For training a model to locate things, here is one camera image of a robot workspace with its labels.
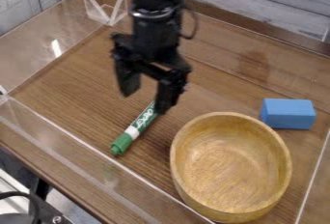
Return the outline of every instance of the marker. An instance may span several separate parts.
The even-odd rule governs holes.
[[[112,155],[124,154],[132,141],[137,138],[139,134],[144,131],[144,129],[148,127],[157,116],[159,115],[155,112],[155,102],[152,102],[140,113],[136,120],[129,124],[124,133],[111,144],[109,148]]]

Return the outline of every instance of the bowl rim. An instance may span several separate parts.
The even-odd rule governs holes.
[[[282,184],[282,188],[279,189],[279,191],[272,194],[271,198],[262,201],[260,203],[258,203],[256,205],[251,206],[250,208],[244,208],[243,210],[219,210],[219,209],[214,209],[210,206],[204,205],[191,194],[188,194],[188,192],[186,191],[187,187],[182,181],[180,178],[180,174],[178,172],[178,167],[175,164],[175,153],[176,153],[176,144],[179,142],[182,133],[187,131],[187,129],[200,120],[214,117],[214,116],[230,116],[230,117],[239,117],[243,118],[246,120],[248,120],[250,122],[252,122],[255,125],[260,126],[275,138],[276,143],[279,144],[280,150],[283,152],[283,156],[284,156],[284,160],[286,160],[286,176],[284,176],[284,180],[283,180],[283,184]],[[290,152],[288,149],[284,145],[284,142],[280,138],[280,136],[278,135],[278,133],[259,120],[256,120],[255,118],[244,115],[244,114],[239,114],[236,112],[211,112],[207,114],[203,114],[200,116],[198,116],[194,120],[191,120],[178,131],[172,143],[171,143],[171,148],[170,148],[170,171],[171,171],[171,176],[172,179],[176,181],[176,183],[179,184],[179,187],[184,190],[184,193],[190,196],[190,198],[199,203],[200,205],[203,205],[207,209],[214,210],[214,211],[220,211],[223,213],[251,213],[259,210],[263,210],[266,208],[268,208],[282,197],[286,188],[290,184],[290,180],[291,180],[291,175],[292,175],[292,161],[291,161],[291,156],[290,156]]]

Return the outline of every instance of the wooden table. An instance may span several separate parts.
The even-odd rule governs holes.
[[[274,210],[251,222],[295,223],[330,127],[330,60],[203,15],[200,22],[198,37],[183,42],[180,47],[194,66],[188,92],[123,157],[112,157],[108,145],[153,99],[156,91],[156,83],[144,77],[141,89],[131,98],[121,98],[119,94],[108,37],[115,31],[129,30],[128,19],[115,28],[101,27],[11,93],[17,101],[85,141],[92,150],[85,152],[81,146],[65,143],[72,137],[55,137],[49,128],[39,130],[37,136],[44,138],[44,146],[63,156],[51,157],[4,125],[0,125],[1,146],[104,223],[144,222],[116,205],[100,187],[95,187],[89,176],[96,179],[104,167],[96,154],[105,154],[180,199],[168,168],[170,144],[179,128],[200,114],[214,111],[234,111],[258,118],[263,98],[310,98],[316,108],[311,130],[278,131],[294,163],[287,192]],[[73,160],[80,167],[69,166]],[[327,184],[314,193],[323,195],[327,204],[328,191]],[[133,194],[136,203],[148,201],[131,190],[129,195]],[[328,212],[324,210],[319,215],[312,205],[308,202],[308,216],[300,223],[328,223]]]

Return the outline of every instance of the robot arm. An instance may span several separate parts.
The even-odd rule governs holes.
[[[140,73],[156,79],[155,110],[159,114],[176,104],[191,72],[191,66],[178,53],[184,8],[183,0],[132,0],[132,35],[112,35],[112,57],[121,93],[127,97],[136,92]]]

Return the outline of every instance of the blue block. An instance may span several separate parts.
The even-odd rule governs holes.
[[[264,98],[260,118],[274,128],[310,129],[315,119],[307,99]]]

